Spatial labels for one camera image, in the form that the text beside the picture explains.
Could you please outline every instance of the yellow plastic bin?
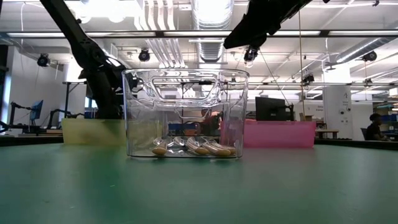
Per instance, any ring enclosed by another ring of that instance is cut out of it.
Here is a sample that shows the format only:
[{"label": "yellow plastic bin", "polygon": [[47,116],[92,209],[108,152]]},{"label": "yellow plastic bin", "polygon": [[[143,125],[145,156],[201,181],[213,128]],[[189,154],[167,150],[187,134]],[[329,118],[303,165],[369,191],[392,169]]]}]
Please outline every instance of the yellow plastic bin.
[{"label": "yellow plastic bin", "polygon": [[65,144],[126,147],[124,120],[63,119]]}]

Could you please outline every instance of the ceiling duct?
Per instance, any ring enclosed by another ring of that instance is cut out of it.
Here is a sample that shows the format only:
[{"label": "ceiling duct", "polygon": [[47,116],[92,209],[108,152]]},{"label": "ceiling duct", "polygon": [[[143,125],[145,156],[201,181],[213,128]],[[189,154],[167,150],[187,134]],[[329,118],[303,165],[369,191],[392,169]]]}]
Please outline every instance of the ceiling duct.
[{"label": "ceiling duct", "polygon": [[[398,21],[388,26],[386,29],[398,29]],[[336,56],[337,63],[346,63],[351,60],[357,59],[372,50],[375,50],[384,44],[388,44],[389,42],[395,40],[396,37],[379,37],[379,38],[368,38],[363,40],[359,44],[351,47],[350,49],[338,54]]]},{"label": "ceiling duct", "polygon": [[[229,29],[234,0],[191,0],[191,4],[196,30]],[[223,43],[204,43],[199,39],[197,48],[204,62],[218,62],[224,53]]]}]

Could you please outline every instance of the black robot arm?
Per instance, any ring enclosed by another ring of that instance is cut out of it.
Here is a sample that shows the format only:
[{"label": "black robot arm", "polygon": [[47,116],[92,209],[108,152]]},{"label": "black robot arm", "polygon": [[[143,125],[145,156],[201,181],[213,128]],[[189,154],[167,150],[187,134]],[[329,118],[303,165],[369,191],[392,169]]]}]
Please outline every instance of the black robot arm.
[{"label": "black robot arm", "polygon": [[98,105],[99,119],[120,119],[122,110],[115,91],[121,84],[124,65],[109,58],[99,45],[89,38],[63,0],[40,0],[43,7],[69,41],[77,64],[83,69],[79,78],[87,79]]},{"label": "black robot arm", "polygon": [[248,12],[242,21],[225,39],[224,47],[231,49],[249,45],[258,49],[267,40],[267,34],[274,35],[280,24],[293,17],[312,0],[250,0]]}]

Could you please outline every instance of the clear plastic container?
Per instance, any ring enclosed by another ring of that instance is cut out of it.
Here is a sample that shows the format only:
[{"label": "clear plastic container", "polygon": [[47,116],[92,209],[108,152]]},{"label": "clear plastic container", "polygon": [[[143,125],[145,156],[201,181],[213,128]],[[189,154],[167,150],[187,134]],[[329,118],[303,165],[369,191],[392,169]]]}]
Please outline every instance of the clear plastic container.
[{"label": "clear plastic container", "polygon": [[127,154],[241,157],[248,80],[241,70],[124,71]]}]

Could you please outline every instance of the white pillar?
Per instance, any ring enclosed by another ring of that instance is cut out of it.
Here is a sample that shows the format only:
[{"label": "white pillar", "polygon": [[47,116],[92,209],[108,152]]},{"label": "white pillar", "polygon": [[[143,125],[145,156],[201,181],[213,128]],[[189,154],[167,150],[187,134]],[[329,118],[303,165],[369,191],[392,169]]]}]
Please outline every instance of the white pillar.
[{"label": "white pillar", "polygon": [[[349,67],[345,64],[335,70],[323,72],[324,82],[349,83]],[[338,138],[353,138],[353,116],[351,112],[350,86],[327,86],[323,88],[325,122],[328,129],[339,130]]]}]

